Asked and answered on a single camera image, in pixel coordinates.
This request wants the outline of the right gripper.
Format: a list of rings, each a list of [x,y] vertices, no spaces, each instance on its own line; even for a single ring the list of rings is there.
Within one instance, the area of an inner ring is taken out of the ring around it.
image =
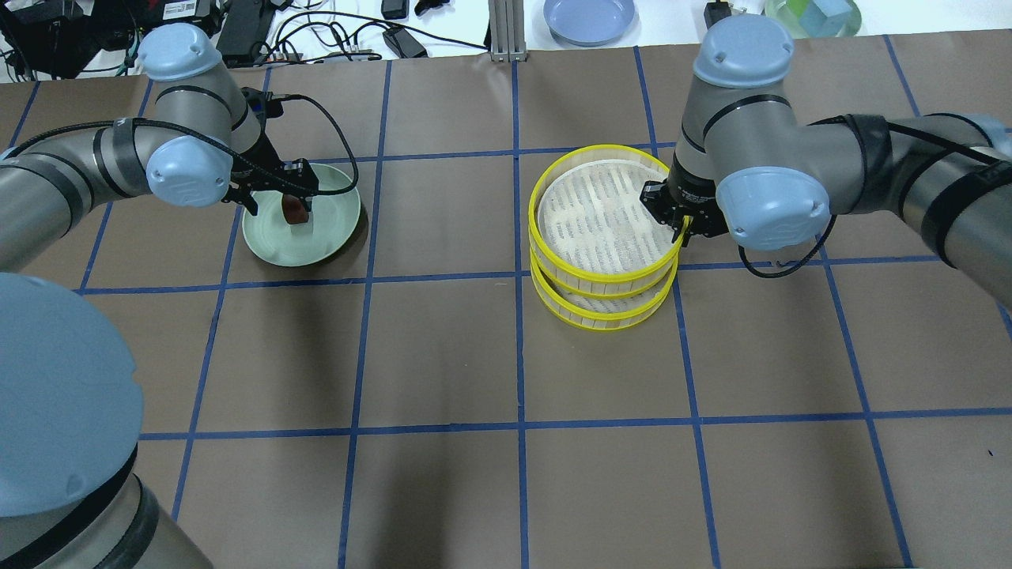
[[[729,233],[716,202],[715,181],[702,178],[674,158],[663,181],[648,180],[640,192],[640,202],[659,224],[672,227],[672,243],[687,248],[691,238],[715,238]]]

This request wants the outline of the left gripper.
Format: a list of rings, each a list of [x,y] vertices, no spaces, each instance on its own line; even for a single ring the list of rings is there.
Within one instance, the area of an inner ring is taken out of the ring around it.
[[[319,193],[319,178],[311,163],[308,160],[284,162],[267,134],[260,134],[241,156],[248,159],[248,163],[242,160],[234,163],[235,188],[225,191],[221,198],[223,204],[241,205],[246,213],[256,217],[258,204],[253,197],[254,191],[281,191],[293,197],[315,197]]]

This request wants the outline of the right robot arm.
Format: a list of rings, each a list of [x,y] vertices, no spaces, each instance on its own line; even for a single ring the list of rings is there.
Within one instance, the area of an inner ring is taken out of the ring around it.
[[[795,44],[760,15],[708,29],[693,63],[672,166],[640,201],[676,233],[741,250],[812,240],[832,220],[889,210],[941,262],[1011,299],[1010,134],[990,115],[802,125],[784,92]]]

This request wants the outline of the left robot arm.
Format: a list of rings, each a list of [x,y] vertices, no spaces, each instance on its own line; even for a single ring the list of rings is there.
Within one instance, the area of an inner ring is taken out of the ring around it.
[[[2,154],[2,566],[210,568],[136,469],[142,388],[119,329],[66,288],[25,273],[97,213],[98,255],[116,202],[241,205],[281,192],[307,222],[320,195],[306,160],[266,133],[268,93],[240,88],[209,35],[160,26],[138,45],[153,115],[57,127]]]

